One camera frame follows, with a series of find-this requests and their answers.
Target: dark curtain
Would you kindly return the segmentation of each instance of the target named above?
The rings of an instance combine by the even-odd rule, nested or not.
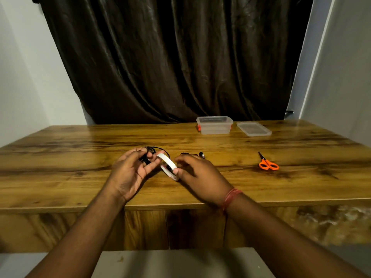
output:
[[[283,119],[313,0],[34,0],[97,124]]]

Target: orange scissors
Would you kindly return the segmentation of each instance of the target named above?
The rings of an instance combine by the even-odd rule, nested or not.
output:
[[[260,154],[260,152],[258,152],[258,153],[259,153],[260,158],[262,159],[262,161],[259,163],[259,167],[261,169],[263,169],[263,170],[269,170],[269,169],[278,170],[279,169],[279,166],[277,164],[272,163],[271,161],[265,159],[263,157],[263,155]]]

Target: floor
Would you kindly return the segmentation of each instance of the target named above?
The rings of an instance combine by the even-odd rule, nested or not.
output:
[[[329,249],[371,276],[371,245]],[[22,278],[45,253],[0,254],[0,278]],[[103,252],[93,278],[273,278],[252,248]]]

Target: tape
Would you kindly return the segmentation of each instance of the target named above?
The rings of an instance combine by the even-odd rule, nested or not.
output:
[[[165,154],[159,153],[159,154],[157,154],[157,157],[159,157],[161,160],[163,160],[165,163],[167,163],[172,171],[177,167],[177,165],[175,165],[174,162],[171,161],[170,158],[168,156],[166,156]],[[170,172],[166,168],[166,166],[161,165],[160,167],[164,171],[164,173],[167,174],[169,177],[171,177],[173,180],[175,180],[175,181],[179,180],[179,177],[177,177],[175,174],[173,174],[172,171]]]

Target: container lid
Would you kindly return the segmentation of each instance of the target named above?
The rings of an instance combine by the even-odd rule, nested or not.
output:
[[[233,124],[233,120],[228,116],[205,116],[197,117],[196,122],[200,125],[213,125],[213,124]]]
[[[238,122],[237,126],[248,136],[270,136],[272,131],[257,122]]]

